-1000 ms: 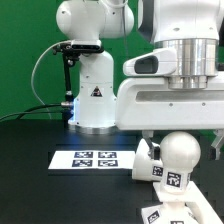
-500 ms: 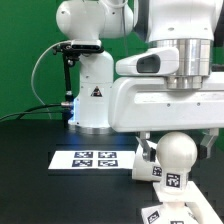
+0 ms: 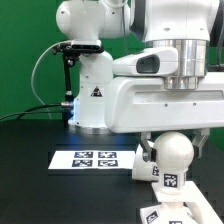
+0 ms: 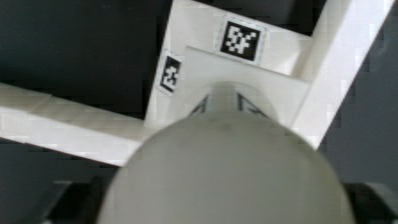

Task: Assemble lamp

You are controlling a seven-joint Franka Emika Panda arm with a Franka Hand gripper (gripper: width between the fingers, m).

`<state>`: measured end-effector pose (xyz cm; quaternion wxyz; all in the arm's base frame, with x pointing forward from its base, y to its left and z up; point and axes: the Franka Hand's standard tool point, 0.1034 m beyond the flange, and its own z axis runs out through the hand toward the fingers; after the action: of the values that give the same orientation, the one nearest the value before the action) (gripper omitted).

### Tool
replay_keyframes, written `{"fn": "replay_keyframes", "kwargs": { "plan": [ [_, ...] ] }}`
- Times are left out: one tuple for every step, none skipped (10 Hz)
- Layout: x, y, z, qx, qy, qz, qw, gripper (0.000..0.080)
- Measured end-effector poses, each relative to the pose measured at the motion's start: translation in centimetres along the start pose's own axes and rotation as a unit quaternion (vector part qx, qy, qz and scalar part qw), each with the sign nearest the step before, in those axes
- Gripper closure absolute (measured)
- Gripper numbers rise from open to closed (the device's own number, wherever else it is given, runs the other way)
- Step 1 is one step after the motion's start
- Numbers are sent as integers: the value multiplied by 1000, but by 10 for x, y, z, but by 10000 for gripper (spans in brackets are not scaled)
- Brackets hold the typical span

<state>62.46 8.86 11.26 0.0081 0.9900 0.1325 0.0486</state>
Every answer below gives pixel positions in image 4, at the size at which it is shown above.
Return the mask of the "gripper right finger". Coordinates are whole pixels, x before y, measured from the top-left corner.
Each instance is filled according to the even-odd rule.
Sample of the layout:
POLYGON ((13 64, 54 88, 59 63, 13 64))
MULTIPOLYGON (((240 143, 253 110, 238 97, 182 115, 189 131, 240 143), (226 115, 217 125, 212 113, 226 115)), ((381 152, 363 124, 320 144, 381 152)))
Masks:
POLYGON ((347 183, 356 224, 398 224, 398 193, 372 182, 347 183))

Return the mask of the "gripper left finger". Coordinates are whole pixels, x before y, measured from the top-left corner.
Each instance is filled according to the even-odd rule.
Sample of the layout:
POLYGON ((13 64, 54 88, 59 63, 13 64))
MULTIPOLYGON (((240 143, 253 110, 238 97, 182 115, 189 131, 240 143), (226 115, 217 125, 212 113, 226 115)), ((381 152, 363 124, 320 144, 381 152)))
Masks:
POLYGON ((103 199, 103 182, 55 181, 23 224, 96 224, 103 199))

